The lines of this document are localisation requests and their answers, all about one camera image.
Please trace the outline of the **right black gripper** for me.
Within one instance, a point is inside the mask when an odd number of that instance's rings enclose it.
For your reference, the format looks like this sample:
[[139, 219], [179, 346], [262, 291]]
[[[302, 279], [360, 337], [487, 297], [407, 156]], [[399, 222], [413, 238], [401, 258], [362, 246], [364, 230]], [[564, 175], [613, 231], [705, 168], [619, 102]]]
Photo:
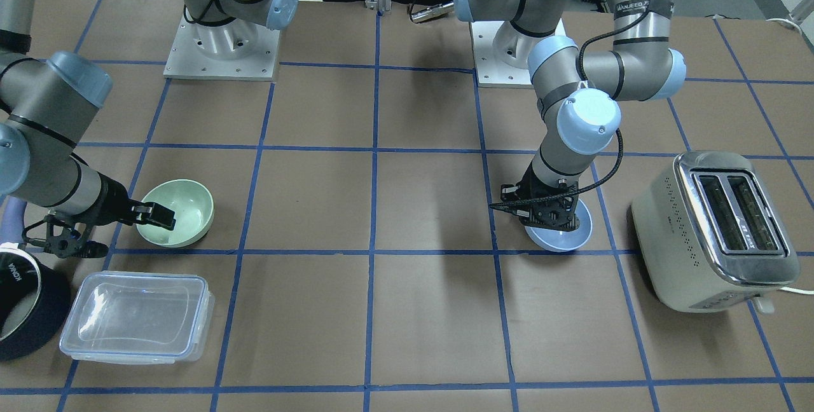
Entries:
[[172, 231], [175, 212], [159, 203], [131, 200], [124, 186], [110, 177], [100, 178], [100, 192], [87, 209], [50, 207], [49, 214], [22, 230], [25, 244], [40, 247], [58, 258], [105, 258], [109, 247], [91, 241], [92, 226], [120, 222], [155, 226]]

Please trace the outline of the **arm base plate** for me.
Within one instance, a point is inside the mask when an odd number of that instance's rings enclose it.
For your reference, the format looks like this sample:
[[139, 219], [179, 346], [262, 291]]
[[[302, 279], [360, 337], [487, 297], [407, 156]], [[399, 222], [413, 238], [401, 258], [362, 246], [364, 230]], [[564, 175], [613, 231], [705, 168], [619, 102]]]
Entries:
[[518, 34], [511, 25], [504, 31], [503, 24], [503, 21], [470, 24], [478, 85], [482, 88], [533, 88], [527, 56], [540, 39]]
[[274, 82], [280, 38], [280, 30], [242, 19], [206, 27], [182, 18], [163, 75], [187, 81]]

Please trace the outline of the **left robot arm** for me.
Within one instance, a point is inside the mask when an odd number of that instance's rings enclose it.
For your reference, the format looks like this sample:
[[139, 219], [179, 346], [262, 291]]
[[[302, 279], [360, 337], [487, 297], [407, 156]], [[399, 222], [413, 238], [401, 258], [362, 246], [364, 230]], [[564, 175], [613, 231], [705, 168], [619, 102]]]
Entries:
[[525, 60], [546, 125], [537, 154], [513, 185], [501, 187], [492, 209], [524, 226], [574, 231], [584, 192], [579, 178], [595, 156], [620, 139], [621, 101], [671, 97], [684, 84], [683, 55], [670, 47], [673, 0], [618, 0], [614, 30], [588, 42], [612, 39], [609, 51], [588, 51], [556, 27], [567, 0], [453, 0], [460, 21], [498, 21], [503, 32], [531, 47]]

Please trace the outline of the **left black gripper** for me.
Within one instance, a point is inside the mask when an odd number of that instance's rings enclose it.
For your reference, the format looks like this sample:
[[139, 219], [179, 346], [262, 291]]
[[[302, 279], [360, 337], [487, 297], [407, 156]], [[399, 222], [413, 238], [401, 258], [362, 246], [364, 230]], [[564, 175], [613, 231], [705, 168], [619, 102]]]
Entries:
[[579, 184], [570, 185], [565, 178], [555, 177], [553, 186], [541, 181], [530, 165], [520, 181], [501, 186], [500, 202], [489, 204], [489, 209], [511, 213], [521, 224], [558, 231], [572, 231], [579, 227], [576, 219]]

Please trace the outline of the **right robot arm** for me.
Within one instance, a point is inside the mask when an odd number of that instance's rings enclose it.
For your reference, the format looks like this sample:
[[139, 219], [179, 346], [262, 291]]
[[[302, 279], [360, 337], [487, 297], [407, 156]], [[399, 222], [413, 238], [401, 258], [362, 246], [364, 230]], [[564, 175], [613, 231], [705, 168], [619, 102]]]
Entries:
[[[184, 0], [189, 23], [203, 29], [285, 29], [299, 0]], [[35, 0], [2, 0], [2, 245], [43, 248], [59, 258], [102, 258], [108, 248], [87, 228], [138, 226], [151, 243], [195, 243], [211, 216], [151, 200], [132, 200], [127, 189], [91, 168], [74, 152], [104, 107], [113, 79], [70, 51], [31, 58]]]

